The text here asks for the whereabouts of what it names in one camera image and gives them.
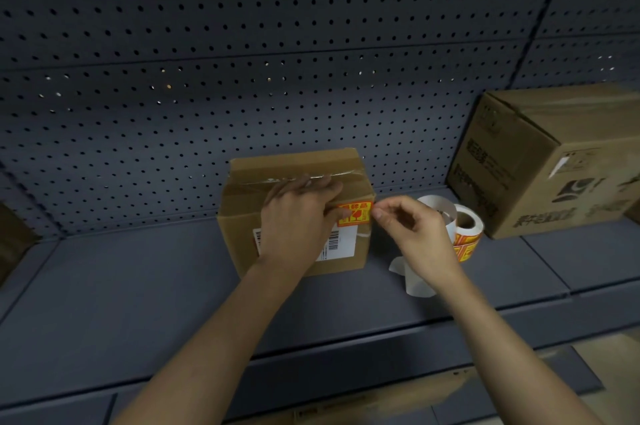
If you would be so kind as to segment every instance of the label roll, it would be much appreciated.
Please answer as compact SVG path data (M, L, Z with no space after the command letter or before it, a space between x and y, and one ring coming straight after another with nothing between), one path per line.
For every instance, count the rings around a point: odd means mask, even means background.
M456 237L453 249L459 262L471 257L484 231L482 219L468 207L456 204Z

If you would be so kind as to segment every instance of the cardboard box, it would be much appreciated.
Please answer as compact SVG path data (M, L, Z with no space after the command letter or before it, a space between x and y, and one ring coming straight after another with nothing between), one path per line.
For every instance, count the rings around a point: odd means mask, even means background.
M312 177L331 174L334 179L342 181L342 191L328 207L358 204L353 220L343 221L341 223L346 226L334 228L321 255L326 259L316 261L307 276L364 267L371 235L368 210L375 193L356 149L344 148L233 159L230 162L218 222L240 276L244 276L259 256L260 210L269 190L279 180L293 179L305 173Z
M487 92L447 181L493 238L617 219L640 196L640 94Z
M475 368L425 376L374 390L312 403L284 412L235 422L237 425L353 425L420 410L444 401L471 377Z
M640 225L640 201L636 201L636 204L631 206L625 214Z
M23 220L0 203L0 285L39 239Z

